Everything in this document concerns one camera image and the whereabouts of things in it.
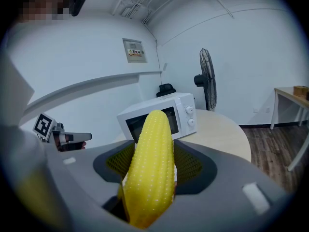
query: desk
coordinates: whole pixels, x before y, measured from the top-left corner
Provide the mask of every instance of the desk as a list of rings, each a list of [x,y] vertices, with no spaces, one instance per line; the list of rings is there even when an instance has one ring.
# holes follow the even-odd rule
[[[299,126],[300,126],[301,123],[302,123],[304,110],[309,110],[309,101],[307,101],[305,97],[294,95],[293,94],[293,87],[277,87],[277,88],[275,88],[275,105],[274,105],[274,113],[273,113],[272,119],[271,119],[270,129],[272,130],[274,128],[275,119],[278,116],[278,95],[282,95],[282,96],[288,98],[289,100],[295,102],[296,104],[298,104],[301,107],[302,110],[301,110],[300,121],[299,121]],[[309,146],[309,134],[308,134],[307,138],[305,139],[304,144],[300,148],[298,154],[296,155],[294,160],[291,162],[291,164],[288,166],[289,171],[293,170],[293,168],[298,164],[298,162],[300,161],[300,159],[304,155],[308,146]]]
[[[197,132],[179,140],[204,145],[230,153],[251,162],[251,150],[243,130],[231,119],[206,110],[197,109]],[[125,140],[120,134],[114,142]]]

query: wooden tabletop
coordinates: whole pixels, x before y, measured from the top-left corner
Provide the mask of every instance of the wooden tabletop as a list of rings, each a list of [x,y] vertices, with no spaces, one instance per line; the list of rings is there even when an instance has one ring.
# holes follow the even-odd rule
[[[293,87],[276,87],[275,91],[279,94],[283,94],[287,98],[294,99],[301,103],[303,106],[309,108],[309,101],[306,100],[305,96],[296,96],[293,94]]]
[[[197,132],[179,140],[227,152],[251,162],[251,150],[243,130],[233,120],[197,109]],[[125,140],[123,134],[115,142]]]

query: electric fan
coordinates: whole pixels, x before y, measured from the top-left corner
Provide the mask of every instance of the electric fan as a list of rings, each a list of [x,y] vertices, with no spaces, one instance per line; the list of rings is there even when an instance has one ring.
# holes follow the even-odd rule
[[[199,52],[199,59],[202,75],[196,75],[194,77],[194,83],[198,87],[204,87],[206,110],[210,110],[217,105],[217,87],[209,51],[202,48]]]

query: microwave knob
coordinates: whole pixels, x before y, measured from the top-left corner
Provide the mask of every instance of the microwave knob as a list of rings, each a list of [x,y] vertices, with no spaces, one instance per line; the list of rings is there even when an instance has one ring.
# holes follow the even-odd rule
[[[193,107],[192,106],[187,106],[185,108],[185,111],[187,112],[187,114],[192,114],[193,113]]]
[[[195,125],[194,119],[192,119],[192,118],[189,119],[189,120],[188,120],[188,125],[189,125],[189,126],[194,126],[194,125]]]

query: yellow corn cob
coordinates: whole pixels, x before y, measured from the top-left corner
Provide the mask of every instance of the yellow corn cob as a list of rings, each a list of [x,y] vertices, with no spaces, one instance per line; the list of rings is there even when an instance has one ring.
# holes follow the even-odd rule
[[[130,224],[150,226],[172,203],[174,155],[169,120],[162,111],[146,118],[124,186]]]

